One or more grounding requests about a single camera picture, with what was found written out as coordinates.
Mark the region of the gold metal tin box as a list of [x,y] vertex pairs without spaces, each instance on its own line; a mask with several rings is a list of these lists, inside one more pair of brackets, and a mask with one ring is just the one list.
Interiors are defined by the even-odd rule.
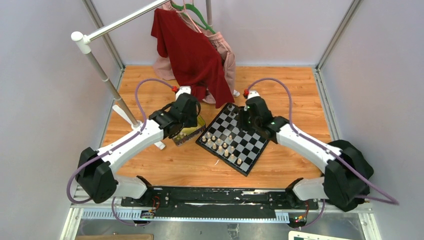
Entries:
[[197,126],[194,127],[185,127],[183,128],[178,135],[172,138],[176,146],[181,146],[187,141],[195,138],[197,135],[201,134],[206,129],[206,122],[201,115],[197,117]]

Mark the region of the black white chess board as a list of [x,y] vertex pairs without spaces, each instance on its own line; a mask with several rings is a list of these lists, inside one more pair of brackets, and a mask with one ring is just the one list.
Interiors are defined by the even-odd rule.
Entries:
[[[246,177],[267,147],[269,140],[256,132],[248,133],[240,129],[237,126],[237,108],[235,104],[227,103],[195,143]],[[203,136],[206,137],[206,142],[202,142]],[[207,145],[208,139],[211,139],[212,145]],[[238,159],[242,159],[241,165],[237,165]]]

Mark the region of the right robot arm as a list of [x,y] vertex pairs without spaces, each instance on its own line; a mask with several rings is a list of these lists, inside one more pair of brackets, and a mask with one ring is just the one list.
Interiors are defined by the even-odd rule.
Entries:
[[313,163],[321,176],[298,178],[285,191],[286,204],[298,209],[308,200],[326,200],[344,212],[365,202],[374,174],[362,152],[346,140],[324,143],[300,130],[282,116],[273,116],[265,100],[254,96],[237,107],[237,125],[275,144],[288,147]]

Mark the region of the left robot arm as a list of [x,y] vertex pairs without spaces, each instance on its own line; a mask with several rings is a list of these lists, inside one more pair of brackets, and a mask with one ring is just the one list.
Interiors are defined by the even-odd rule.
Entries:
[[98,150],[84,149],[71,178],[85,190],[88,200],[96,204],[112,197],[130,197],[142,207],[149,206],[153,193],[147,181],[116,172],[147,147],[173,138],[183,128],[197,126],[200,110],[196,97],[185,92],[178,94],[175,101],[154,111],[141,126],[119,140]]

